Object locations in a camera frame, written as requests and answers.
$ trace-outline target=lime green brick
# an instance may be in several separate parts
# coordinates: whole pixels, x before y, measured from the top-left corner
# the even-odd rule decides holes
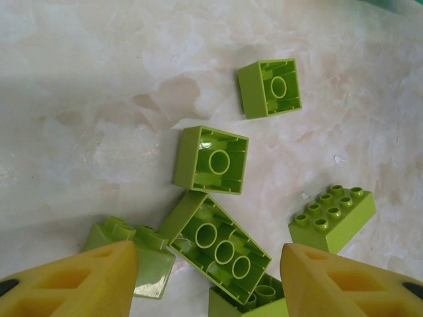
[[[249,139],[210,127],[184,129],[174,183],[189,190],[239,195]]]
[[[209,291],[209,317],[288,317],[282,282],[263,275],[249,301],[241,305],[219,287]]]
[[[371,192],[335,185],[289,224],[292,241],[337,254],[376,213]]]
[[[123,240],[133,240],[137,246],[138,276],[134,296],[161,299],[171,274],[175,255],[167,250],[168,239],[145,226],[129,227],[117,217],[95,223],[82,252]]]
[[[238,72],[247,119],[300,110],[297,67],[294,59],[257,61]]]
[[[158,233],[218,288],[245,304],[271,257],[208,194],[188,191]]]

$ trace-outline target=white marble table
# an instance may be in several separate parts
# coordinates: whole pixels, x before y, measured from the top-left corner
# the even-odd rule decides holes
[[[77,253],[108,214],[159,225],[180,131],[204,124],[250,138],[242,196],[213,196],[272,275],[291,216],[340,183],[377,204],[340,254],[423,279],[423,6],[401,8],[0,0],[0,276]],[[302,111],[245,120],[236,70],[290,57]],[[131,316],[207,316],[209,286],[179,258]]]

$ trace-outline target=lego duplo brick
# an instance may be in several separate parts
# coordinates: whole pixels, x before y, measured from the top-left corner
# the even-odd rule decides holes
[[[189,190],[239,195],[249,139],[210,127],[184,129],[174,183]]]
[[[241,305],[219,287],[209,291],[209,317],[288,317],[281,281],[264,274],[254,293]]]
[[[284,245],[289,317],[423,317],[423,283],[309,246]]]
[[[167,250],[168,239],[153,229],[129,227],[117,217],[108,217],[104,223],[95,223],[90,230],[83,251],[122,240],[133,240],[139,259],[134,296],[161,299],[172,271],[175,255]]]
[[[272,260],[210,195],[188,191],[158,230],[170,247],[240,304]]]
[[[294,59],[257,61],[238,72],[247,119],[264,118],[302,108]]]
[[[294,243],[337,254],[375,214],[371,192],[335,185],[289,224]]]
[[[0,316],[128,316],[137,271],[132,241],[34,267],[0,279]]]

